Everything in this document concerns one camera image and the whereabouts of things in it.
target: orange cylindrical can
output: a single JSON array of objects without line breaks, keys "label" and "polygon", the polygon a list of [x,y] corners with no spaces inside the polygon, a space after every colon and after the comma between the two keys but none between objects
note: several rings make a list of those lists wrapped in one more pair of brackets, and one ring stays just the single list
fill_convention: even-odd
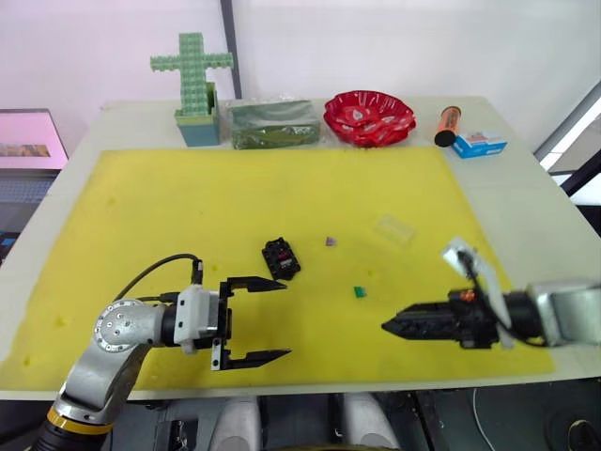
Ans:
[{"label": "orange cylindrical can", "polygon": [[447,106],[440,114],[439,129],[434,136],[434,143],[442,148],[451,146],[459,133],[461,110],[458,106]]}]

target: white cable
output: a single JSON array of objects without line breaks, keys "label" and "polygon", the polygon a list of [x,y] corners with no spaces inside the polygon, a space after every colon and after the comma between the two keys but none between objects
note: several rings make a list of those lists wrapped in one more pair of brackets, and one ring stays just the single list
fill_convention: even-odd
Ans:
[{"label": "white cable", "polygon": [[486,437],[486,434],[485,434],[484,430],[482,429],[482,425],[480,424],[480,419],[478,418],[478,411],[476,410],[476,390],[478,390],[478,389],[477,388],[473,389],[473,395],[471,397],[471,409],[473,410],[473,417],[476,420],[476,426],[478,427],[478,430],[480,431],[482,438],[485,439],[485,442],[488,445],[488,447],[490,448],[490,451],[497,451],[495,449],[495,447],[492,445],[492,443],[490,442],[490,440],[488,439],[488,437]]}]

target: green building blocks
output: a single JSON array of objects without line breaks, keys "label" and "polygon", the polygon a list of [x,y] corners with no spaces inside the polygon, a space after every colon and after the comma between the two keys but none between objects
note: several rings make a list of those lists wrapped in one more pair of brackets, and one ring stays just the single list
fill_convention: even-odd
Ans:
[{"label": "green building blocks", "polygon": [[181,109],[176,123],[186,145],[219,144],[219,108],[215,84],[207,83],[206,69],[231,68],[232,54],[205,54],[202,33],[180,33],[179,54],[151,56],[152,70],[179,70]]}]

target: small green block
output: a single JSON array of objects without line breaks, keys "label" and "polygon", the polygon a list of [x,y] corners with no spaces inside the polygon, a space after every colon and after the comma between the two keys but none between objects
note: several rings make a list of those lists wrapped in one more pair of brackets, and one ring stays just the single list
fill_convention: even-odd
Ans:
[{"label": "small green block", "polygon": [[353,287],[353,289],[355,290],[355,297],[356,298],[364,298],[365,296],[367,296],[367,291],[365,291],[365,288],[363,288],[363,287]]}]

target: white table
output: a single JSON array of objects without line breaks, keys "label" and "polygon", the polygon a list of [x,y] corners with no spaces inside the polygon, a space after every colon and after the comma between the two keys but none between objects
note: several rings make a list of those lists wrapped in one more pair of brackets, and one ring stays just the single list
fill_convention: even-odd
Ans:
[{"label": "white table", "polygon": [[[409,98],[406,102],[415,111],[418,127],[401,146],[431,146],[439,112],[448,105],[461,107],[462,130],[492,130],[509,141],[502,154],[492,157],[461,160],[451,149],[441,152],[445,154],[474,214],[515,287],[522,287],[530,282],[570,277],[601,278],[601,240],[488,101],[479,97],[426,97]],[[323,101],[315,101],[315,106],[321,114]],[[90,126],[87,136],[0,269],[0,361],[9,353],[12,338],[24,316],[25,305],[46,257],[100,153],[105,149],[184,148],[185,144],[173,119],[177,107],[175,101],[118,101],[106,106]],[[328,140],[320,144],[327,146]],[[228,143],[224,142],[222,147],[229,147]],[[132,393],[131,398],[415,390],[557,381],[601,375],[601,351],[598,347],[573,346],[552,350],[551,354],[556,371],[534,376],[144,391]],[[1,398],[52,399],[54,396],[54,392],[0,391]]]}]

